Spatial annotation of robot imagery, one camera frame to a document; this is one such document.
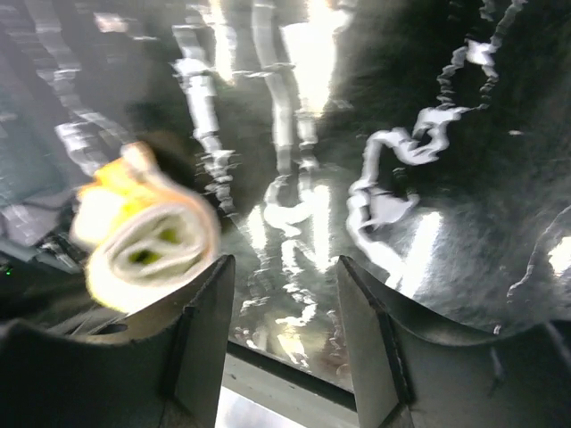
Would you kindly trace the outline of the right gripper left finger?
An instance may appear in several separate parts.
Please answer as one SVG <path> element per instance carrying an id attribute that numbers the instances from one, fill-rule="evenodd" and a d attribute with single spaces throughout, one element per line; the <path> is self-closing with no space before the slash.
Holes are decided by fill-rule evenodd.
<path id="1" fill-rule="evenodd" d="M 1 326 L 4 427 L 212 427 L 235 289 L 225 255 L 193 282 L 89 335 Z"/>

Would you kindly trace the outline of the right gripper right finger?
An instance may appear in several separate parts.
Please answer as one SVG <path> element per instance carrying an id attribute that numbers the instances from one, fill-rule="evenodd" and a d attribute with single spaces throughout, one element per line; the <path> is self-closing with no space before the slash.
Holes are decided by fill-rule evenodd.
<path id="1" fill-rule="evenodd" d="M 362 427 L 567 427 L 570 324 L 494 335 L 462 325 L 337 261 Z"/>

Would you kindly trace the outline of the yellow white patterned towel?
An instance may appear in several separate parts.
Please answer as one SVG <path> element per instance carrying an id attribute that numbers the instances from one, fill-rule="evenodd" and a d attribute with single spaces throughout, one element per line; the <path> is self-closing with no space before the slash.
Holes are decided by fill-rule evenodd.
<path id="1" fill-rule="evenodd" d="M 190 284 L 219 256 L 212 206 L 160 169 L 143 143 L 77 191 L 71 240 L 88 251 L 86 288 L 101 305 L 133 314 Z"/>

